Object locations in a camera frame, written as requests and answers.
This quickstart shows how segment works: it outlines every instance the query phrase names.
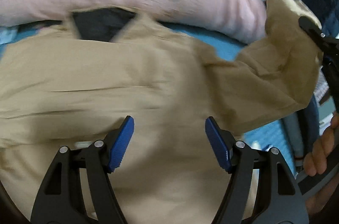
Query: metal screw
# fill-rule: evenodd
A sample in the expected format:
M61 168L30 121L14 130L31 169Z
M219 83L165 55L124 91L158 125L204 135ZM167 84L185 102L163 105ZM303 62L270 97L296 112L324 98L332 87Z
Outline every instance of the metal screw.
M68 147L61 147L59 151L60 153L66 153L68 151Z
M277 149L276 147L272 147L271 152L275 155L279 154L279 149Z
M242 142L242 141L236 142L235 145L236 145L237 147L239 147L239 148L244 148L244 147L245 147L245 143Z
M95 146L95 147L102 147L103 145L104 145L104 142L101 141L101 140L96 141L96 142L94 143L94 146Z

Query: finger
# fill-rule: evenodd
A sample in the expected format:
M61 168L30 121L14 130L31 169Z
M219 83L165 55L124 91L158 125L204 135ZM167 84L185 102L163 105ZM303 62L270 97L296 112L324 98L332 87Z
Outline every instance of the finger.
M331 128L335 129L339 126L339 114L336 112L331 120Z
M322 148L321 139L318 139L314 143L312 157L317 173L323 174L327 168L327 160L324 153L324 149Z
M311 196L305 201L308 215L311 216L317 213L316 203L317 203L316 196Z
M339 184L339 173L333 177L329 183L321 189L314 197L313 210L314 213L320 212L326 203L329 201L334 191L336 190Z
M334 148L334 130L331 127L326 128L320 139L325 156L327 157Z
M308 153L305 156L303 166L304 166L304 169L305 169L305 173L307 175L314 176L314 175L317 174L317 169L316 169L314 162L313 162L312 153Z

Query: dark fabric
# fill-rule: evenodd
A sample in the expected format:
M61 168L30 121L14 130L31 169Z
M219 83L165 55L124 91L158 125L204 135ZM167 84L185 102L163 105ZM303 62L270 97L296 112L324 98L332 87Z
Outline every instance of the dark fabric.
M312 152L314 142L319 136L318 103L313 95L305 109L297 112L302 140L304 142L304 155Z
M312 216L310 219L310 224L338 224L339 223L339 186L334 191L333 195L326 203L325 207Z
M40 29L43 27L49 27L52 25L60 25L60 24L62 24L62 21L60 20L44 20L44 21L26 23L26 24L19 25L18 34L21 32L26 32L31 29Z
M339 33L339 0L302 0L316 15L326 35L336 37Z
M297 113L293 113L282 118L282 123L289 138L289 143L292 146L296 170L297 172L300 172L302 170L302 162L304 158L304 142L301 135Z
M120 8L106 8L74 12L72 17L81 39L109 42L135 15Z

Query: clothing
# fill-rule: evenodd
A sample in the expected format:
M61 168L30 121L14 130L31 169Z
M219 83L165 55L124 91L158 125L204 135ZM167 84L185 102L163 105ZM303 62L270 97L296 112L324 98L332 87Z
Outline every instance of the clothing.
M214 116L239 139L307 106L316 85L322 54L298 19L318 20L294 0L267 0L267 15L267 37L234 62L145 14L115 43L78 40L57 26L8 45L0 62L0 179L18 208L30 215L61 145L103 138L131 115L134 135L110 176L127 221L211 222L229 175L214 157L205 119Z
M104 8L73 12L72 18L80 39L109 42L135 15L121 8Z
M297 112L301 135L304 142L304 155L313 150L313 144L320 137L319 135L319 111L318 103L314 96L309 105Z
M284 123L287 136L289 137L289 142L293 149L295 166L297 167L297 170L300 170L305 154L304 142L301 135L298 115L295 112L289 116L284 117L282 121Z
M15 38L18 27L14 26L12 28L0 27L0 47L4 44L12 42Z
M322 32L327 36L336 37L339 33L338 0L302 0L322 24Z

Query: bed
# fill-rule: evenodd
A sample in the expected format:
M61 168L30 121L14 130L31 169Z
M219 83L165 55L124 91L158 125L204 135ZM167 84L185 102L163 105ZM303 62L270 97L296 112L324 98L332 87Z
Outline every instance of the bed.
M35 35L39 29L45 25L44 23L38 22L10 28L0 27L0 54L1 51L6 48L6 44ZM222 33L181 24L164 23L164 25L172 30L186 33L212 45L216 49L217 55L225 60L233 60L237 53L244 47L244 44ZM274 121L246 133L245 141L250 146L262 150L272 146L277 147L282 152L292 172L295 173L293 152L281 120Z

